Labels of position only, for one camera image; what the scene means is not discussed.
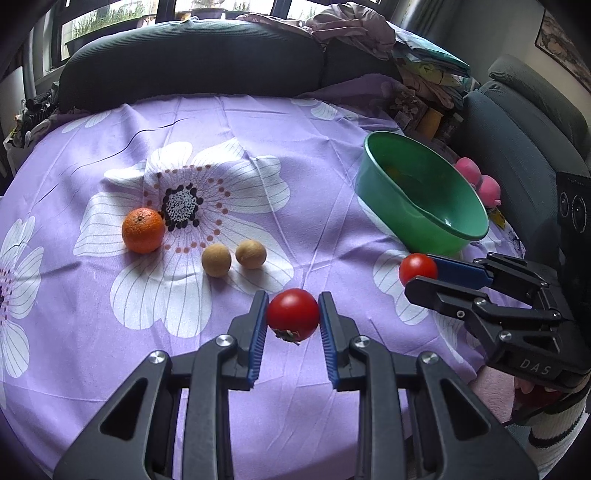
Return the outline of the right hand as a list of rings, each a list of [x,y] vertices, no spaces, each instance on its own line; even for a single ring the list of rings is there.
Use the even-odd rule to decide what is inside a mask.
[[[581,401],[586,391],[584,384],[579,385],[575,391],[562,392],[515,377],[511,421],[526,424],[539,414],[562,413]]]

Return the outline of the striped sleeve forearm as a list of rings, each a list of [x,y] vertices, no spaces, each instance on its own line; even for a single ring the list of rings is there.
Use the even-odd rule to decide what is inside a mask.
[[[545,407],[523,425],[508,427],[536,465],[539,479],[544,479],[558,464],[590,418],[588,397],[588,393],[579,392]]]

